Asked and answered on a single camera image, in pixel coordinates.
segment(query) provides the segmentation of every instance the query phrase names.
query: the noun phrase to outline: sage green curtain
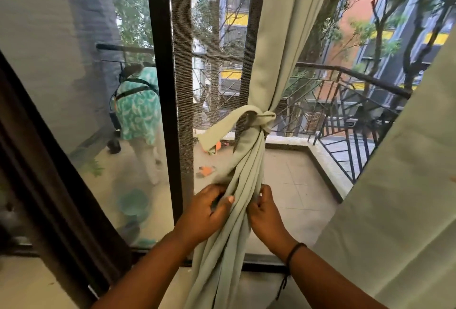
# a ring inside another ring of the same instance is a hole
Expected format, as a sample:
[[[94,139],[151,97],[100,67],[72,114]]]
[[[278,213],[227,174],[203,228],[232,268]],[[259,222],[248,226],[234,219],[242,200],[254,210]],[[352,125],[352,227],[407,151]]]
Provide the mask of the sage green curtain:
[[[264,0],[250,81],[248,105],[212,126],[200,136],[206,151],[227,134],[237,119],[250,111],[250,128],[241,136],[229,166],[218,182],[229,183],[225,195],[234,195],[225,226],[195,250],[194,283],[185,308],[230,308],[250,233],[245,209],[257,195],[263,178],[265,137],[273,112],[315,22],[323,0]]]
[[[390,309],[456,307],[456,31],[314,250]]]

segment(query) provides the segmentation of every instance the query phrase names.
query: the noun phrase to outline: curtain tie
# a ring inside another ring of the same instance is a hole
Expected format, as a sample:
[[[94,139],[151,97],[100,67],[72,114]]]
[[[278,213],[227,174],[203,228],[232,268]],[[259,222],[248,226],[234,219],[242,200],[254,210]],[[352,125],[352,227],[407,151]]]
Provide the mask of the curtain tie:
[[[261,111],[254,105],[244,105],[232,111],[228,116],[211,126],[204,134],[198,135],[198,140],[202,149],[209,154],[215,154],[215,144],[231,131],[238,119],[246,112],[254,112],[254,118],[249,120],[248,126],[259,126],[267,134],[271,132],[270,123],[276,119],[276,114],[272,111]]]

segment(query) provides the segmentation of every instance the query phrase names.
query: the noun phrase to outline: teal bucket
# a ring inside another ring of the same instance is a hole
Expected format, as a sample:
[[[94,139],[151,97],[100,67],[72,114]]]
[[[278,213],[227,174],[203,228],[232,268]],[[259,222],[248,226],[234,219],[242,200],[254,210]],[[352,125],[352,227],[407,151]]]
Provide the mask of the teal bucket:
[[[145,221],[149,216],[149,197],[144,191],[133,189],[117,200],[119,210],[127,216],[128,221]]]

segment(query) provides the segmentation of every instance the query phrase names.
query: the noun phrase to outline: black wrist band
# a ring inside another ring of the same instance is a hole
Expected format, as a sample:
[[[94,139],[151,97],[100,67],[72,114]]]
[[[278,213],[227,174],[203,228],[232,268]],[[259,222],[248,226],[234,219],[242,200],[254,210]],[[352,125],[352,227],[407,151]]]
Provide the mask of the black wrist band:
[[[305,245],[304,243],[296,244],[293,247],[293,249],[291,249],[290,253],[288,254],[288,256],[286,258],[285,266],[286,266],[287,271],[286,271],[285,277],[282,280],[282,283],[280,284],[279,292],[277,293],[277,296],[275,298],[276,301],[279,300],[280,293],[282,292],[282,289],[285,289],[285,286],[286,286],[286,283],[287,283],[287,280],[288,280],[288,276],[291,274],[291,272],[290,272],[291,258],[293,257],[295,252],[301,247],[307,247],[307,245]]]

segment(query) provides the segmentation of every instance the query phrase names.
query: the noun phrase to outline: balcony railing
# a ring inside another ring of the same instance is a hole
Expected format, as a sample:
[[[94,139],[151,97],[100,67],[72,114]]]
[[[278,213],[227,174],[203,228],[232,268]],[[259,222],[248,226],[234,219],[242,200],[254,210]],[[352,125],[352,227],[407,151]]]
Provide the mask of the balcony railing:
[[[102,59],[118,63],[120,69],[129,63],[126,52],[153,55],[150,48],[105,44],[97,48],[122,51],[122,60]],[[194,129],[207,129],[239,107],[242,61],[240,57],[192,54]],[[392,93],[405,103],[410,93],[339,66],[297,63],[295,73],[275,111],[271,135],[320,144],[355,183],[400,113],[389,109],[382,97]],[[369,84],[370,93],[364,96],[354,81]]]

